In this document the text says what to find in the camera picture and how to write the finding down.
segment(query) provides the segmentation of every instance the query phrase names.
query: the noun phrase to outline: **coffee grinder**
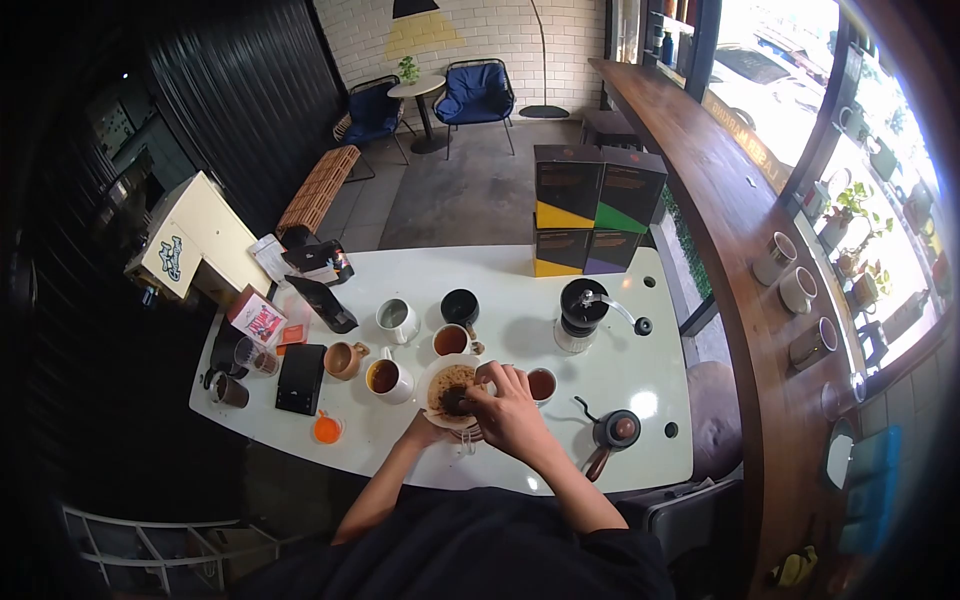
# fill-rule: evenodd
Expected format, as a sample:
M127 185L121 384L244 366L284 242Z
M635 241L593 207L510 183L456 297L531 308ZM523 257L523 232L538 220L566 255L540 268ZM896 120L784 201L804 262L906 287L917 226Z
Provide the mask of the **coffee grinder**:
M608 309L623 315L634 328L636 335L650 335L653 323L646 317L634 319L622 304L607 294L607 289L593 279L574 279L560 293L561 316L553 327L553 339L557 346L577 354L593 344L596 329L607 315Z

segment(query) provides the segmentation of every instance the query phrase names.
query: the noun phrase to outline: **wooden handle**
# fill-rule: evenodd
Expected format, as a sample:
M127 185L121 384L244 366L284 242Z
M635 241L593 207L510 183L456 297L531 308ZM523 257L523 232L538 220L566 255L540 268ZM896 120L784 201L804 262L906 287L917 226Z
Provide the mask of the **wooden handle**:
M607 459L610 458L610 447L602 446L598 447L596 450L593 450L593 454L590 455L590 458L587 460L588 463L591 463L590 467L587 469L587 479L589 481L596 481L600 476L600 472L603 470L604 465L607 463Z

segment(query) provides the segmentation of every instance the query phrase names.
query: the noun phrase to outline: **hand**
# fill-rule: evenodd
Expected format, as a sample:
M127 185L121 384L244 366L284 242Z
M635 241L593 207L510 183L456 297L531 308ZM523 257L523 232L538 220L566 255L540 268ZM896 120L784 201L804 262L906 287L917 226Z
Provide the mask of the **hand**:
M484 440L539 471L564 449L547 429L530 393L527 373L491 361L477 369L476 383L493 381L496 397L478 386L467 388L460 407L477 418Z
M414 415L414 419L407 425L407 430L400 436L398 442L406 442L417 450L423 450L427 446L439 440L446 430L433 424L423 415L421 408Z

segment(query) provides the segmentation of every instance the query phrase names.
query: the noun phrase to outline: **floor lamp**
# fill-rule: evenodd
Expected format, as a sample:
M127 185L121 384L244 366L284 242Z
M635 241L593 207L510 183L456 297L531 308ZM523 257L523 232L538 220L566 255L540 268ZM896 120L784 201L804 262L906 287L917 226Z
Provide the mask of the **floor lamp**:
M534 14L537 16L537 24L540 25L540 48L543 52L543 104L525 107L520 111L520 116L531 119L564 119L570 116L570 113L560 107L551 107L546 104L546 40L543 37L543 23L540 21L540 13L537 11L537 5L534 0L530 0L534 7Z

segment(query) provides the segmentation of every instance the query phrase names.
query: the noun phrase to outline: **navy cushion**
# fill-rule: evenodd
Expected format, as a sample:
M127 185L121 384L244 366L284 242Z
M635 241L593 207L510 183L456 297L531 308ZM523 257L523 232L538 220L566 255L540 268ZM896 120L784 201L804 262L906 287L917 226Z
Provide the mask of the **navy cushion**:
M434 112L451 125L503 120L514 109L506 86L507 72L499 63L452 68L446 73L446 96Z
M348 109L352 124L344 134L345 144L376 139L396 129L401 101L387 95L393 86L393 82L384 82L350 94Z

